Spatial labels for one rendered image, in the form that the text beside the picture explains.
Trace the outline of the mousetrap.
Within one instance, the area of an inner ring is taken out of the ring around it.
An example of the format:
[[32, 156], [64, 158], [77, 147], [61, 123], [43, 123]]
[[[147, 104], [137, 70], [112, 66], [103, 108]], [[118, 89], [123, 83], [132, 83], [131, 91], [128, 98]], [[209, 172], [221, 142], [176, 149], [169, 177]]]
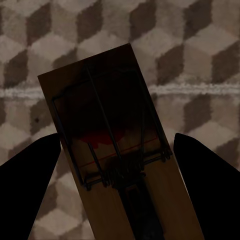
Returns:
[[37, 77], [95, 240], [205, 240], [130, 43]]

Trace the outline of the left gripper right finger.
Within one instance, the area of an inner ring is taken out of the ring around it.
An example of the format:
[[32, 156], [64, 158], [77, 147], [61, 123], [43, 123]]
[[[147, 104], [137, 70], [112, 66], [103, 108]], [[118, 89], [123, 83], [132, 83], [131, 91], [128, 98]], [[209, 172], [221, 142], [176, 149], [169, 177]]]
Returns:
[[181, 133], [173, 151], [205, 240], [240, 240], [240, 172]]

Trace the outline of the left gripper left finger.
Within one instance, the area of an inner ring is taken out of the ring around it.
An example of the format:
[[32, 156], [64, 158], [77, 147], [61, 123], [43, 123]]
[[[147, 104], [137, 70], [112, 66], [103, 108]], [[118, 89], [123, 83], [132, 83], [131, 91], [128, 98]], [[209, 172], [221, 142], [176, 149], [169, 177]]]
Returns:
[[28, 240], [60, 153], [54, 133], [0, 166], [0, 240]]

